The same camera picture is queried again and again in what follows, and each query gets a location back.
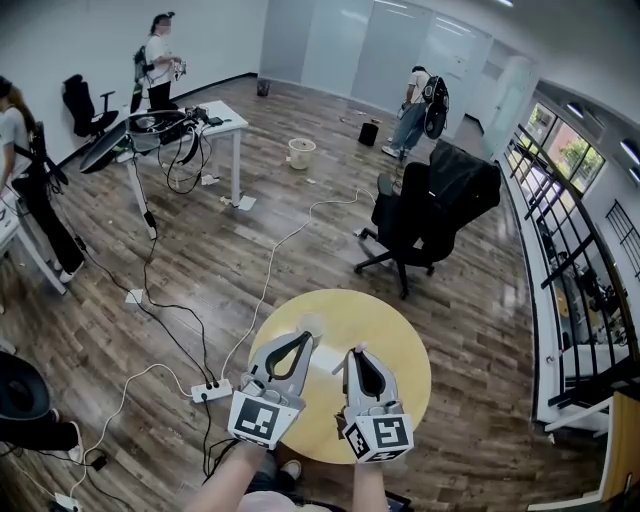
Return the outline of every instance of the white wall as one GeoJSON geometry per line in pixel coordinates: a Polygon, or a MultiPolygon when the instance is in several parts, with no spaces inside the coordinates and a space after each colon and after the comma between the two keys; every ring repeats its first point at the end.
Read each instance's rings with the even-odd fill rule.
{"type": "Polygon", "coordinates": [[[265,0],[21,0],[3,6],[0,73],[20,87],[44,121],[50,156],[60,161],[83,144],[62,102],[62,82],[79,73],[96,110],[131,101],[133,54],[146,43],[155,15],[173,10],[173,53],[186,59],[177,95],[225,78],[257,72],[265,0]]]}

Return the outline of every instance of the shoe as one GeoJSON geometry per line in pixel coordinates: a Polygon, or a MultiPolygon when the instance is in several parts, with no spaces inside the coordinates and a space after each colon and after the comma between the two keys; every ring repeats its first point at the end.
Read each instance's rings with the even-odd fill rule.
{"type": "Polygon", "coordinates": [[[80,435],[80,427],[78,426],[78,424],[75,421],[70,421],[69,423],[71,423],[76,428],[76,432],[78,433],[78,445],[73,447],[73,448],[71,448],[71,450],[69,450],[67,452],[67,455],[69,455],[69,458],[73,462],[77,462],[78,464],[82,464],[83,457],[84,457],[84,445],[82,444],[82,436],[80,435]]]}
{"type": "Polygon", "coordinates": [[[390,146],[382,146],[382,152],[392,156],[393,158],[398,158],[400,156],[400,150],[393,149],[390,146]]]}
{"type": "Polygon", "coordinates": [[[65,272],[64,270],[62,271],[62,274],[60,274],[60,282],[62,284],[67,284],[70,283],[71,280],[76,276],[76,274],[80,271],[80,269],[84,267],[84,261],[82,263],[80,263],[80,266],[76,269],[75,272],[73,272],[72,274],[67,274],[67,272],[65,272]]]}
{"type": "Polygon", "coordinates": [[[280,468],[280,471],[284,471],[291,476],[294,480],[298,480],[302,474],[302,464],[298,460],[290,460],[280,468]]]}

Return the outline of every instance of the chair armrest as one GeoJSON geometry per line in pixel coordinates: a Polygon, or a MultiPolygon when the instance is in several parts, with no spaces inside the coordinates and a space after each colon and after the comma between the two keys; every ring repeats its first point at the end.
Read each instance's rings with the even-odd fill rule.
{"type": "Polygon", "coordinates": [[[393,182],[388,174],[378,176],[378,194],[383,196],[393,196],[393,182]]]}
{"type": "Polygon", "coordinates": [[[112,94],[115,94],[116,91],[111,91],[111,92],[105,92],[104,94],[101,94],[100,97],[104,98],[104,111],[106,112],[107,110],[109,110],[109,96],[111,96],[112,94]]]}

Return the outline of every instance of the desk leg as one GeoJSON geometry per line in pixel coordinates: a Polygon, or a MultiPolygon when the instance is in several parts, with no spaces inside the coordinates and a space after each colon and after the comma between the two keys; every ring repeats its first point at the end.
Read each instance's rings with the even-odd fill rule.
{"type": "Polygon", "coordinates": [[[147,209],[147,203],[144,200],[144,193],[142,192],[142,184],[138,179],[138,173],[136,173],[136,166],[133,163],[133,160],[127,162],[127,170],[129,171],[129,181],[131,182],[131,188],[133,188],[133,192],[136,195],[138,208],[140,208],[140,213],[142,214],[142,221],[147,228],[149,238],[151,238],[151,240],[155,240],[158,234],[156,233],[156,228],[152,228],[147,222],[147,215],[151,215],[151,213],[147,209]]]}
{"type": "Polygon", "coordinates": [[[218,160],[218,139],[211,139],[209,141],[211,144],[211,175],[214,178],[220,177],[220,161],[218,160]]]}
{"type": "Polygon", "coordinates": [[[233,166],[231,169],[231,204],[240,206],[240,142],[242,132],[236,130],[233,134],[233,166]]]}
{"type": "Polygon", "coordinates": [[[24,247],[27,249],[27,252],[31,255],[31,258],[33,258],[33,261],[35,261],[36,265],[40,267],[40,270],[42,271],[42,273],[46,276],[46,278],[53,285],[53,287],[56,290],[58,290],[60,295],[64,295],[65,293],[67,293],[67,289],[64,286],[62,286],[62,283],[58,280],[56,275],[49,268],[49,265],[47,265],[44,259],[42,259],[42,256],[36,249],[36,246],[33,243],[33,240],[31,240],[29,235],[27,235],[27,233],[22,228],[22,226],[18,228],[18,238],[20,239],[24,247]]]}

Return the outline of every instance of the paper on floor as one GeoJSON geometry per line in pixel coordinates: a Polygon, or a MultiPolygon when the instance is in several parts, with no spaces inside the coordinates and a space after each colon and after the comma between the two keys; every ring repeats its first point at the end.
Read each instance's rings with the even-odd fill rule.
{"type": "Polygon", "coordinates": [[[127,293],[125,303],[127,304],[141,304],[142,303],[143,290],[131,290],[127,293]]]}

